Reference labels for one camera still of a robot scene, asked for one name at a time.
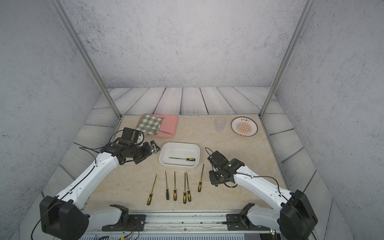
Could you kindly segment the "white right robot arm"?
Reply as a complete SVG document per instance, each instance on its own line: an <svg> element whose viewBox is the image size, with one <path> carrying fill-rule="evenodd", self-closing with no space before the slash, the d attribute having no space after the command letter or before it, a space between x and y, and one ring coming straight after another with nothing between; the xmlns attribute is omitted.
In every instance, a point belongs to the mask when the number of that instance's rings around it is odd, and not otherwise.
<svg viewBox="0 0 384 240"><path fill-rule="evenodd" d="M307 240L313 235L318 218L308 197L300 190L291 192L271 183L267 176L259 176L243 162L226 158L208 157L213 169L209 172L211 184L228 182L242 186L265 201L270 208L247 204L240 212L240 225L250 230L262 226L278 230L287 240Z"/></svg>

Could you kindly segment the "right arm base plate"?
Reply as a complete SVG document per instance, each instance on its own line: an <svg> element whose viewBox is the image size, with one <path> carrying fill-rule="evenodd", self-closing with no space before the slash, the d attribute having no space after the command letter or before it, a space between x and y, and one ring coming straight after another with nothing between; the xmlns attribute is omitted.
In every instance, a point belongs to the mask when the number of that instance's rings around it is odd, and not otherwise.
<svg viewBox="0 0 384 240"><path fill-rule="evenodd" d="M254 203L248 203L239 214L227 214L226 221L221 224L227 226L229 231L267 231L265 226L256 226L251 223L247 218L247 213L251 207L255 206Z"/></svg>

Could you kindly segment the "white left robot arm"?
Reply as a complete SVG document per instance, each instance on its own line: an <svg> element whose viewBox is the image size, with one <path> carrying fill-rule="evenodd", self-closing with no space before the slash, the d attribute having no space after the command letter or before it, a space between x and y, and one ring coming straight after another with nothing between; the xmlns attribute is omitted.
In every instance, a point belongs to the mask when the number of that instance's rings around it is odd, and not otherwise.
<svg viewBox="0 0 384 240"><path fill-rule="evenodd" d="M41 227L45 234L61 240L78 240L84 233L100 227L124 231L131 223L129 209L112 204L107 210L85 213L86 201L117 166L133 161L139 164L160 151L155 141L131 144L128 141L108 143L77 179L55 197L40 202Z"/></svg>

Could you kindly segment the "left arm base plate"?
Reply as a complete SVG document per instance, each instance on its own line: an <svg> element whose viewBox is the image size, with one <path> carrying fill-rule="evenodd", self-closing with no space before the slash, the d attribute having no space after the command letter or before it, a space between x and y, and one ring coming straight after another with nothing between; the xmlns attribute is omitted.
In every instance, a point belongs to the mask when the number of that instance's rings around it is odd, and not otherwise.
<svg viewBox="0 0 384 240"><path fill-rule="evenodd" d="M121 211L121 216L114 225L102 227L103 232L128 232L143 231L145 226L146 215L130 214L127 207L111 204L110 207Z"/></svg>

